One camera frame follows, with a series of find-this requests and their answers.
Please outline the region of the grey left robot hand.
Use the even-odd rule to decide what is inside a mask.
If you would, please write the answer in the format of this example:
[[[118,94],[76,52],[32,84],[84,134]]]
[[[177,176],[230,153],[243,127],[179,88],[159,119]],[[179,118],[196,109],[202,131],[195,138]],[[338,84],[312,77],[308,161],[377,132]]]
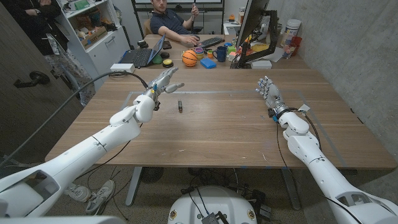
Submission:
[[[184,83],[170,84],[170,79],[177,70],[178,67],[172,67],[161,72],[157,78],[153,79],[148,84],[148,87],[143,92],[143,95],[146,95],[152,100],[157,101],[158,96],[161,93],[172,93],[178,88],[183,87],[185,85]]]

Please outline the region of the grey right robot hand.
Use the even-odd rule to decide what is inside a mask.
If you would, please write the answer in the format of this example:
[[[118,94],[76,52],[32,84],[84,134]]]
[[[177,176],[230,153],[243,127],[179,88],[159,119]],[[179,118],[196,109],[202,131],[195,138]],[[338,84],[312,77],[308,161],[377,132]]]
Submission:
[[[279,119],[284,113],[290,111],[289,107],[285,105],[278,87],[270,78],[267,76],[260,78],[257,84],[259,88],[256,88],[256,91],[265,100],[270,118],[275,116]]]

